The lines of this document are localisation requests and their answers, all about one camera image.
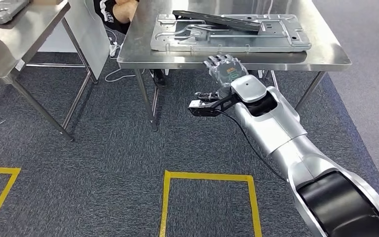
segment metal table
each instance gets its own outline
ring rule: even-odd
[[[19,12],[10,23],[0,25],[0,83],[11,84],[14,86],[14,88],[53,126],[55,126],[68,141],[72,141],[73,137],[66,131],[66,127],[72,118],[72,114],[77,107],[88,81],[91,79],[96,83],[97,79],[86,61],[72,30],[64,18],[69,9],[70,5],[67,0],[64,0],[58,5],[30,3]],[[62,21],[83,65],[28,64],[60,21]],[[88,73],[62,125],[60,125],[16,79],[26,66],[86,68]]]
[[[327,71],[343,71],[351,61],[323,20],[311,0],[151,0],[141,1],[124,41],[118,63],[121,68],[134,69],[153,129],[158,90],[153,104],[141,77],[140,69],[201,69],[211,53],[160,52],[150,47],[156,17],[173,10],[207,14],[295,14],[312,43],[307,52],[299,53],[231,53],[248,70],[318,71],[296,106],[298,110],[309,98]]]

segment floor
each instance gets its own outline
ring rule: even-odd
[[[71,57],[39,54],[35,61]],[[159,131],[152,132],[134,78],[103,81],[116,68],[107,60],[100,83],[85,91],[68,128],[71,143],[11,86],[0,85],[0,167],[21,168],[0,209],[0,237],[159,236],[165,170],[252,175],[263,235],[311,236],[286,185],[258,161],[238,127],[187,111],[194,92],[215,89],[205,70],[170,72],[159,95]],[[26,68],[20,82],[61,121],[84,75],[83,69]],[[277,72],[292,104],[314,76]],[[147,72],[144,78],[152,85]],[[330,77],[300,115],[318,148],[379,192],[378,171]],[[0,175],[0,193],[8,179]],[[167,237],[253,236],[244,183],[172,179],[168,196]]]
[[[353,63],[330,76],[379,170],[379,1],[314,3]]]

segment cable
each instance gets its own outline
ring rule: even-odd
[[[133,75],[125,75],[125,76],[122,76],[122,77],[120,77],[120,78],[116,78],[116,79],[114,79],[114,80],[108,80],[108,79],[107,79],[109,76],[111,76],[112,74],[114,74],[114,73],[116,73],[116,72],[119,72],[119,71],[121,71],[121,68],[119,68],[119,69],[117,69],[117,70],[115,70],[115,71],[113,71],[113,72],[111,72],[111,73],[108,73],[108,75],[105,76],[104,80],[105,80],[106,82],[114,82],[114,81],[121,80],[121,79],[123,79],[123,78],[130,78],[130,77],[135,77],[135,76],[136,76],[136,75],[133,74]]]
[[[109,29],[105,29],[107,32],[110,32],[111,34],[113,34],[114,35],[114,38],[115,38],[115,40],[114,40],[114,44],[111,44],[110,45],[110,59],[117,59],[116,57],[113,57],[113,56],[111,56],[112,54],[115,56],[116,55],[116,51],[117,51],[117,49],[120,49],[120,52],[121,52],[121,48],[123,47],[123,43],[121,43],[120,45],[118,45],[118,43],[117,43],[117,35],[115,35],[115,33],[114,33],[114,31],[111,31],[111,30],[109,30]],[[122,76],[122,77],[120,77],[120,78],[116,78],[116,79],[114,79],[114,80],[108,80],[108,77],[109,76],[111,76],[112,74],[114,74],[114,73],[116,73],[116,72],[119,72],[119,71],[121,71],[121,68],[119,68],[119,69],[117,69],[117,70],[115,70],[115,71],[113,71],[113,72],[110,72],[110,73],[108,73],[108,75],[106,75],[105,76],[105,78],[104,78],[104,80],[106,81],[106,82],[115,82],[115,81],[118,81],[118,80],[121,80],[121,79],[123,79],[123,78],[130,78],[130,77],[135,77],[136,75],[125,75],[125,76]]]
[[[243,130],[242,126],[239,124],[239,122],[233,118],[232,116],[228,115],[227,113],[221,111],[221,110],[216,110],[217,112],[219,112],[220,114],[222,115],[225,115],[226,117],[228,117],[229,119],[233,120],[237,126],[240,128],[240,130],[242,131],[243,133],[243,136],[245,136],[246,138],[246,141],[248,142],[248,144],[251,146],[252,150],[254,151],[254,153],[257,155],[257,157],[267,166],[268,169],[270,169],[279,179],[281,179],[282,181],[284,182],[287,182],[287,180],[285,178],[283,178],[279,173],[277,173],[277,171],[275,171],[271,165],[268,164],[268,162],[266,160],[264,160],[259,154],[258,152],[255,150],[254,146],[252,145],[252,143],[249,141],[249,138],[248,136],[246,135],[245,131]]]
[[[113,34],[114,37],[115,37],[114,42],[117,42],[117,36],[115,35],[114,31],[112,31],[112,30],[108,30],[108,29],[105,29],[105,31],[111,32],[111,34]]]

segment metal panel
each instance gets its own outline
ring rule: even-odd
[[[187,10],[220,14],[293,14],[312,44],[306,52],[233,52],[248,70],[343,71],[351,61],[311,0],[150,0],[140,1],[117,58],[122,68],[205,69],[211,52],[166,52],[151,49],[159,14]]]
[[[259,23],[259,32],[160,14],[153,29],[151,48],[188,52],[301,52],[311,48],[306,33],[293,14],[221,16]]]
[[[29,0],[0,0],[0,24],[12,20],[29,2]]]

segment white cable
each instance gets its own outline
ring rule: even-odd
[[[273,4],[274,4],[274,0],[271,0],[271,4],[269,4],[269,8],[268,8],[268,15],[271,13],[271,8]]]
[[[116,57],[111,57],[111,54],[114,53],[114,55],[115,55],[117,49],[120,49],[120,52],[121,52],[121,48],[123,47],[124,42],[121,43],[121,45],[118,45],[118,43],[117,43],[117,36],[115,35],[115,33],[114,33],[113,31],[111,31],[111,30],[108,30],[108,29],[105,29],[105,30],[108,31],[108,32],[111,32],[111,34],[113,34],[114,37],[115,37],[115,40],[114,40],[114,42],[115,42],[115,47],[112,48],[112,49],[110,49],[110,59],[117,59]],[[115,82],[115,81],[121,80],[121,79],[123,79],[123,78],[130,78],[130,77],[135,77],[135,76],[136,76],[136,75],[134,75],[134,74],[133,74],[133,75],[125,75],[125,76],[122,76],[122,77],[120,77],[120,78],[116,78],[116,79],[114,79],[114,80],[108,80],[108,77],[109,77],[109,76],[111,76],[112,74],[114,74],[114,73],[116,73],[116,72],[119,72],[119,71],[121,71],[121,68],[119,68],[119,69],[117,69],[117,70],[115,70],[115,71],[113,71],[113,72],[108,73],[108,75],[105,76],[104,80],[105,80],[106,82]]]
[[[113,34],[114,37],[115,37],[114,42],[117,42],[117,36],[115,35],[114,31],[108,30],[108,29],[106,29],[106,28],[105,28],[105,30],[108,31],[108,32],[111,32],[111,34]]]
[[[122,76],[122,77],[117,78],[117,79],[114,79],[114,80],[107,80],[107,78],[108,78],[109,76],[111,76],[112,74],[114,74],[114,73],[116,73],[116,72],[119,72],[119,71],[121,71],[121,68],[119,68],[119,69],[117,69],[117,70],[115,70],[115,71],[109,73],[108,75],[106,75],[104,80],[105,80],[106,82],[114,82],[114,81],[121,80],[121,79],[123,79],[123,78],[130,78],[130,77],[135,77],[135,76],[136,76],[136,75],[134,75],[134,74],[133,74],[133,75],[125,75],[125,76]]]

